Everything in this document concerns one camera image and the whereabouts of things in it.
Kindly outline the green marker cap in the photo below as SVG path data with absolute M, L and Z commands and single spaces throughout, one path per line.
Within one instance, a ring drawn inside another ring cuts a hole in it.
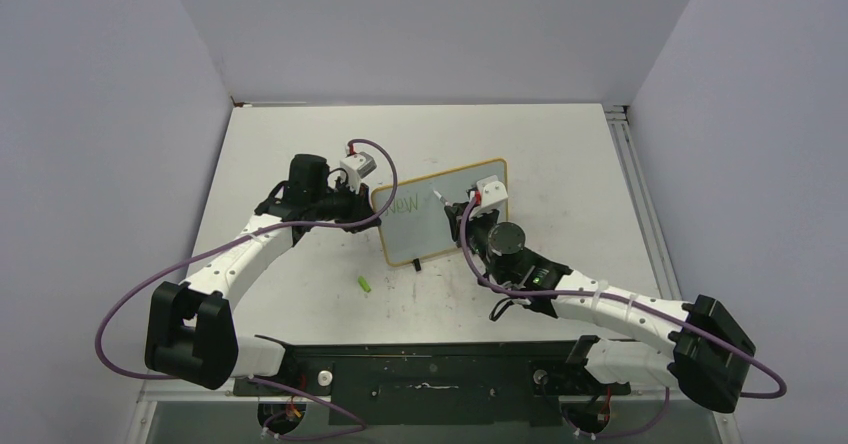
M 365 277 L 363 277 L 363 276 L 359 276 L 359 277 L 357 278 L 357 282 L 358 282 L 359 286 L 361 287 L 361 289 L 362 289 L 365 293 L 370 293 L 370 292 L 372 291 L 372 289 L 371 289 L 371 287 L 370 287 L 370 284 L 368 283 L 368 281 L 367 281 L 367 279 L 366 279 Z

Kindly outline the green white marker pen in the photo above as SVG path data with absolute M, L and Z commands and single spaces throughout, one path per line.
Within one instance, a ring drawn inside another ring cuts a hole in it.
M 436 189 L 433 190 L 433 194 L 443 207 L 450 207 L 452 205 L 452 203 Z

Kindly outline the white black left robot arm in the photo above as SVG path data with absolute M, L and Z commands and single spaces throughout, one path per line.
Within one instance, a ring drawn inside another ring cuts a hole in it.
M 151 296 L 144 362 L 151 371 L 207 389 L 231 378 L 258 376 L 271 393 L 290 392 L 298 367 L 282 344 L 238 336 L 233 311 L 271 263 L 312 227 L 356 233 L 379 225 L 364 178 L 376 168 L 365 152 L 349 153 L 337 167 L 323 157 L 298 154 L 287 179 L 262 200 L 236 245 L 180 283 L 161 283 Z

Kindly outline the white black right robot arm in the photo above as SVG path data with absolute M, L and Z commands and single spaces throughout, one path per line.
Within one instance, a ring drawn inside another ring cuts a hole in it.
M 586 339 L 565 366 L 569 385 L 648 384 L 677 389 L 714 412 L 743 398 L 756 347 L 719 300 L 666 300 L 611 286 L 524 245 L 523 230 L 471 202 L 445 206 L 450 235 L 478 285 L 527 310 L 592 324 L 619 340 Z

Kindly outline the yellow framed whiteboard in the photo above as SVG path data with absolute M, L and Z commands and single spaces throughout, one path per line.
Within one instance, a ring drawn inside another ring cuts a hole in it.
M 508 182 L 507 162 L 490 159 L 447 171 L 441 171 L 398 183 L 372 192 L 371 203 L 376 210 L 387 206 L 381 215 L 379 234 L 388 265 L 399 267 L 426 260 L 456 248 L 451 239 L 444 207 L 433 194 L 436 189 L 452 204 L 468 201 L 468 193 L 476 191 L 476 182 L 497 175 Z

